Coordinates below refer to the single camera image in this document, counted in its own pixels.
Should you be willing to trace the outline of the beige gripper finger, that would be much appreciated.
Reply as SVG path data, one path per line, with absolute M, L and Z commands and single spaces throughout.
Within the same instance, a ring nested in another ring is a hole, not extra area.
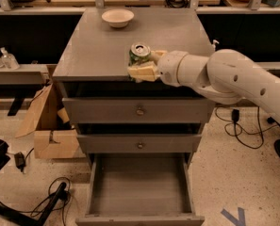
M 162 56 L 167 54 L 166 50 L 155 50 L 150 54 L 150 60 L 154 62 L 158 62 Z
M 155 82 L 159 78 L 159 71 L 154 61 L 129 66 L 127 71 L 132 78 L 141 81 Z

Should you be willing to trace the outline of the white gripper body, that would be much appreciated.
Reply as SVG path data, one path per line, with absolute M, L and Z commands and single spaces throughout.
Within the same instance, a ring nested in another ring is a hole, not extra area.
M 188 56 L 188 52 L 172 51 L 162 56 L 158 63 L 157 69 L 160 80 L 169 86 L 180 87 L 178 82 L 178 68 L 184 57 Z

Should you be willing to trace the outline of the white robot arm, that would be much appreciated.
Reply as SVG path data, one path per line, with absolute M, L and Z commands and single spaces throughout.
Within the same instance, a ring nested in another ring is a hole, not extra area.
M 247 99 L 280 124 L 280 78 L 237 51 L 223 49 L 211 56 L 172 51 L 158 61 L 133 64 L 127 71 L 140 81 L 159 79 L 166 85 L 191 88 L 223 105 Z

